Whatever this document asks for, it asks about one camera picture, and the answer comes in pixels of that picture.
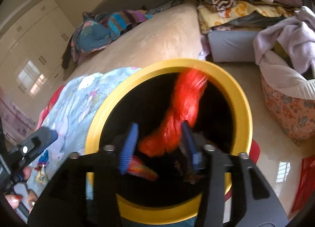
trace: beige bed sheet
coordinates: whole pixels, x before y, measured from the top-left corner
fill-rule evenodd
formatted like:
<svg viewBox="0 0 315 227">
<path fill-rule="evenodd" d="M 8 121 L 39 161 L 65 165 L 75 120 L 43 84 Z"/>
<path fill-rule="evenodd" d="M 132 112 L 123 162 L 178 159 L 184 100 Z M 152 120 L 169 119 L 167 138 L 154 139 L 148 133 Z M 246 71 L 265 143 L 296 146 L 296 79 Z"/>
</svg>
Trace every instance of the beige bed sheet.
<svg viewBox="0 0 315 227">
<path fill-rule="evenodd" d="M 202 48 L 196 2 L 185 2 L 145 21 L 96 52 L 75 69 L 68 81 L 120 67 L 146 67 L 172 58 L 198 58 Z"/>
</svg>

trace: yellow bucket rim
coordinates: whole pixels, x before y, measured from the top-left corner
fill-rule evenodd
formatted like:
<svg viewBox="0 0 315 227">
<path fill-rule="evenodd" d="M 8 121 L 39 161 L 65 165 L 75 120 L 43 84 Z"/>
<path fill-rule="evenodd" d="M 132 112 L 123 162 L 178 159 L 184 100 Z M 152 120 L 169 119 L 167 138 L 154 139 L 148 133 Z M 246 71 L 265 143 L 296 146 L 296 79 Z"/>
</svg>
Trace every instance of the yellow bucket rim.
<svg viewBox="0 0 315 227">
<path fill-rule="evenodd" d="M 182 72 L 186 68 L 203 71 L 208 76 L 208 81 L 218 88 L 228 102 L 233 116 L 234 127 L 231 154 L 249 153 L 253 135 L 253 123 L 249 103 L 244 91 L 237 81 L 221 67 L 207 61 L 190 58 L 157 62 L 137 71 L 118 85 L 104 100 L 92 120 L 86 138 L 85 153 L 98 152 L 100 137 L 106 120 L 119 101 L 133 88 L 150 78 L 167 73 Z M 94 174 L 88 173 L 88 179 L 93 186 Z M 229 173 L 226 173 L 225 183 L 227 193 L 232 186 L 231 175 Z M 143 207 L 127 201 L 118 194 L 116 194 L 116 197 L 121 217 L 144 224 L 169 224 L 181 222 L 196 216 L 201 195 L 199 194 L 182 204 L 163 208 Z"/>
</svg>

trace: screw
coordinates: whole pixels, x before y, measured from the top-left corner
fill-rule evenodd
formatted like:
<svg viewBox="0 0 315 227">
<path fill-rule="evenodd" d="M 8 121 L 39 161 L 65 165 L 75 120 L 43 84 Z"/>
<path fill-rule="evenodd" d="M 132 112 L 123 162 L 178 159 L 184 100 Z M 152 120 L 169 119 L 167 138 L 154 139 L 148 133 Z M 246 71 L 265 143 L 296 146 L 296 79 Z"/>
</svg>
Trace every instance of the screw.
<svg viewBox="0 0 315 227">
<path fill-rule="evenodd" d="M 213 145 L 204 145 L 204 149 L 206 151 L 215 151 L 215 147 Z"/>
<path fill-rule="evenodd" d="M 115 149 L 115 146 L 114 145 L 105 145 L 103 147 L 103 150 L 104 151 L 113 151 Z"/>
<path fill-rule="evenodd" d="M 26 154 L 27 151 L 28 151 L 28 147 L 27 147 L 27 146 L 24 146 L 22 150 L 23 150 L 23 153 Z"/>
<path fill-rule="evenodd" d="M 69 159 L 77 159 L 80 155 L 77 152 L 72 152 L 69 155 Z"/>
<path fill-rule="evenodd" d="M 241 152 L 239 156 L 241 157 L 241 159 L 249 159 L 248 154 L 246 152 Z"/>
</svg>

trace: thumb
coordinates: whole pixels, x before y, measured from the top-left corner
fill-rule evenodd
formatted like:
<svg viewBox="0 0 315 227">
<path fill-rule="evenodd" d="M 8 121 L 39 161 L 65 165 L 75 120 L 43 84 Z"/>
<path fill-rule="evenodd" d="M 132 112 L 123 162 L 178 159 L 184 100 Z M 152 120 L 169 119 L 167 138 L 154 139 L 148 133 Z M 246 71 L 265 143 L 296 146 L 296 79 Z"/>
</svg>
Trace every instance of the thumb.
<svg viewBox="0 0 315 227">
<path fill-rule="evenodd" d="M 11 205 L 11 207 L 13 207 L 13 209 L 17 209 L 23 196 L 21 196 L 21 195 L 6 195 L 5 198 L 7 199 L 7 201 Z"/>
</svg>

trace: orange patterned laundry basket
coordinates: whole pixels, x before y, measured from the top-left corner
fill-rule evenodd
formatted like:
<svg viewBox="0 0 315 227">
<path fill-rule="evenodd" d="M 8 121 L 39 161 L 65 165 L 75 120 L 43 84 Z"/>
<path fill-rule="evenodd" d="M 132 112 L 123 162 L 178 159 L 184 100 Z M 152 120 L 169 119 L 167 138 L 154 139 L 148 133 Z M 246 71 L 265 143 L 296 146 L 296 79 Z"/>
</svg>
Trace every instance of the orange patterned laundry basket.
<svg viewBox="0 0 315 227">
<path fill-rule="evenodd" d="M 261 75 L 266 106 L 282 126 L 284 133 L 300 146 L 315 136 L 315 100 L 286 96 L 271 88 Z"/>
</svg>

